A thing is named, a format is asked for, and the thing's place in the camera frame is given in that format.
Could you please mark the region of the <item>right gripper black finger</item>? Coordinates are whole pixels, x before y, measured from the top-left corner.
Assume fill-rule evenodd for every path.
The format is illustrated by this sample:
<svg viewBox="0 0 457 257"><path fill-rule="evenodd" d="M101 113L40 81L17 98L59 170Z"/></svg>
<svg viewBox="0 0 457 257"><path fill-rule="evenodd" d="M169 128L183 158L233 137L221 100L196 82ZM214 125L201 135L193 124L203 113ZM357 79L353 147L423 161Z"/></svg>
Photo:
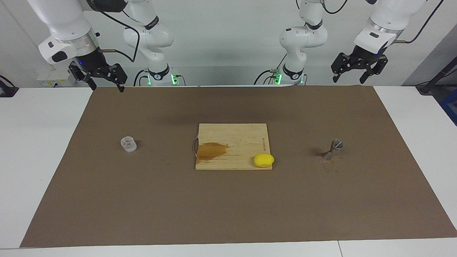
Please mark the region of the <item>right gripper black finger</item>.
<svg viewBox="0 0 457 257"><path fill-rule="evenodd" d="M128 79L127 74L124 72L124 69L120 64L114 64L108 66L108 74L107 74L107 80L114 83L117 88L119 89L119 92L124 92L125 90L125 83Z"/></svg>
<svg viewBox="0 0 457 257"><path fill-rule="evenodd" d="M80 67L76 65L74 61L72 61L69 65L69 70L70 73L72 73L73 77L77 81L82 81L83 83L86 83L91 90L95 90L97 88L96 83L93 81L91 73L83 73Z"/></svg>

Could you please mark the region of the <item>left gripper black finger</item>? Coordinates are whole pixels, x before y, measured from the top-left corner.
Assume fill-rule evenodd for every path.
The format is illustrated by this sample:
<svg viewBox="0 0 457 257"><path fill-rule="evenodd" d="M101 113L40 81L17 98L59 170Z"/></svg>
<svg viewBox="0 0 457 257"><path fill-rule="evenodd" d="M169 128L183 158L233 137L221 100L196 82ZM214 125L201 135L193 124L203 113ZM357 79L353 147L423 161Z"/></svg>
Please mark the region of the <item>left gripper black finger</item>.
<svg viewBox="0 0 457 257"><path fill-rule="evenodd" d="M348 72L351 69L351 55L339 53L331 65L333 83L336 83L343 73Z"/></svg>
<svg viewBox="0 0 457 257"><path fill-rule="evenodd" d="M375 61L363 61L361 65L364 68L364 73L360 77L360 83L364 84L368 78L373 75L379 75L387 65L388 58L386 56L379 56Z"/></svg>

